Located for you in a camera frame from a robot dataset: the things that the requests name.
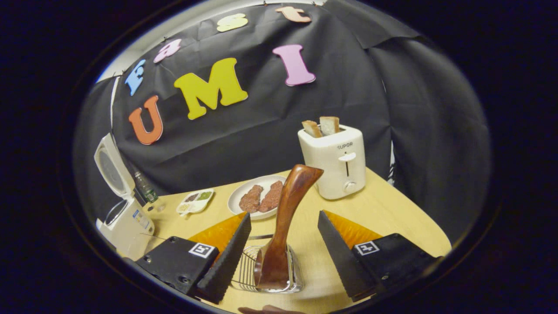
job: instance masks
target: table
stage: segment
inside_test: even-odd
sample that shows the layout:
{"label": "table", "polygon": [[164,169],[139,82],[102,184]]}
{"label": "table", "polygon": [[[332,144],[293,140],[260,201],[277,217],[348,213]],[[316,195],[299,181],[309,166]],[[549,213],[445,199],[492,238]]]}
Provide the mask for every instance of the table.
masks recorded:
{"label": "table", "polygon": [[[289,172],[290,169],[276,174],[287,177]],[[274,305],[308,314],[331,312],[356,304],[347,296],[318,230],[321,210],[341,215],[382,236],[397,232],[434,257],[446,255],[451,250],[450,241],[442,229],[411,200],[368,168],[366,180],[366,186],[361,191],[342,199],[328,201],[312,187],[300,202],[292,219],[287,243],[299,259],[305,280],[304,290],[293,294],[267,294],[229,287],[219,305],[206,303],[233,313],[239,313],[238,307],[261,310],[264,305]],[[180,217],[176,207],[189,192],[161,196],[167,204],[165,210],[148,212],[155,224],[154,235],[161,239],[170,236],[187,239],[232,217],[227,206],[228,198],[245,182],[214,187],[215,195],[207,208],[186,217]],[[275,216],[252,221],[250,235],[271,234],[274,230]],[[248,240],[246,246],[263,245],[268,241]],[[147,250],[160,242],[162,240],[152,241]]]}

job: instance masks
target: white appliance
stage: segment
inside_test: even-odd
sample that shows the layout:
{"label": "white appliance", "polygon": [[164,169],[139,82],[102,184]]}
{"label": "white appliance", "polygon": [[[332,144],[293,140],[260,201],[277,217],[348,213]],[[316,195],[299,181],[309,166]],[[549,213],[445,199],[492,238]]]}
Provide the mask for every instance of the white appliance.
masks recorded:
{"label": "white appliance", "polygon": [[362,132],[344,125],[339,130],[322,137],[313,137],[304,129],[298,133],[304,163],[324,170],[316,188],[325,199],[345,197],[366,184]]}
{"label": "white appliance", "polygon": [[108,186],[123,198],[104,222],[97,219],[97,229],[121,254],[138,260],[144,255],[155,226],[134,197],[136,183],[124,166],[110,133],[101,139],[94,159]]}

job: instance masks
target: foam letter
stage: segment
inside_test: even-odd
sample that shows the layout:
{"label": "foam letter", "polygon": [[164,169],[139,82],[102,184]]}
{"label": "foam letter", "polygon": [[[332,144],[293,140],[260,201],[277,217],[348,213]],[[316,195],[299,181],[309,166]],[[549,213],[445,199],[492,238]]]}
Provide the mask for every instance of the foam letter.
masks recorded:
{"label": "foam letter", "polygon": [[132,72],[130,73],[130,75],[126,79],[126,81],[124,81],[124,83],[128,84],[128,86],[130,87],[130,96],[134,95],[134,93],[136,92],[136,89],[138,89],[138,87],[140,87],[140,84],[143,81],[143,77],[141,77],[141,75],[143,74],[143,67],[142,66],[143,66],[144,63],[145,63],[145,59],[138,62],[138,64],[132,70]]}
{"label": "foam letter", "polygon": [[209,108],[217,109],[217,98],[221,91],[221,104],[228,106],[248,98],[248,93],[243,91],[234,72],[235,58],[226,58],[213,64],[209,81],[206,82],[194,73],[179,77],[174,86],[182,90],[188,105],[188,119],[193,120],[203,116],[207,109],[200,106],[198,99]]}
{"label": "foam letter", "polygon": [[283,15],[288,20],[291,20],[293,22],[308,23],[308,22],[312,21],[312,19],[309,16],[300,15],[300,13],[304,13],[303,9],[295,9],[293,7],[282,7],[282,8],[276,9],[275,11],[283,13]]}
{"label": "foam letter", "polygon": [[242,27],[248,24],[248,20],[245,17],[246,15],[242,13],[225,16],[217,22],[217,25],[219,25],[217,30],[220,32],[226,32]]}
{"label": "foam letter", "polygon": [[175,52],[180,49],[180,41],[181,39],[173,40],[167,45],[165,45],[161,50],[159,50],[159,54],[153,59],[154,63],[161,62],[164,58],[173,55]]}
{"label": "foam letter", "polygon": [[157,108],[157,100],[159,97],[152,96],[149,98],[145,104],[143,105],[145,109],[149,111],[149,115],[151,116],[151,120],[153,121],[153,130],[151,132],[147,132],[143,125],[143,121],[141,120],[141,108],[137,108],[136,110],[130,113],[128,117],[128,121],[132,123],[132,127],[134,128],[134,133],[136,133],[136,137],[140,141],[140,143],[144,145],[151,145],[163,134],[163,121],[161,120],[161,115],[159,114],[159,109]]}
{"label": "foam letter", "polygon": [[316,80],[316,76],[306,69],[300,50],[302,50],[301,45],[286,45],[273,49],[273,53],[283,60],[287,70],[285,84],[288,86],[302,85]]}

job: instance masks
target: toaster lever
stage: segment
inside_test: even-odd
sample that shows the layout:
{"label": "toaster lever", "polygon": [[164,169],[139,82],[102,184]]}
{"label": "toaster lever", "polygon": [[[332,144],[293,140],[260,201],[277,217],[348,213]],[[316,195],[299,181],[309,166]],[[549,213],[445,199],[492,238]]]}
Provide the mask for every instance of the toaster lever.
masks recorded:
{"label": "toaster lever", "polygon": [[349,162],[353,159],[355,159],[357,157],[357,153],[350,153],[350,154],[345,154],[341,157],[339,157],[339,161],[342,161],[344,163]]}

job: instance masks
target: pink letter i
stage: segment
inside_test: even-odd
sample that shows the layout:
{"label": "pink letter i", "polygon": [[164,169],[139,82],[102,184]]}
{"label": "pink letter i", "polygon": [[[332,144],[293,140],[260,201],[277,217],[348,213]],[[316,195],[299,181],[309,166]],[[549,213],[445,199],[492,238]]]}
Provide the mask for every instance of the pink letter i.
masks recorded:
{"label": "pink letter i", "polygon": [[300,50],[302,50],[301,45],[285,45],[273,49],[273,53],[279,55],[283,60],[287,70],[285,84],[288,86],[311,83],[316,80],[316,76],[306,69]]}

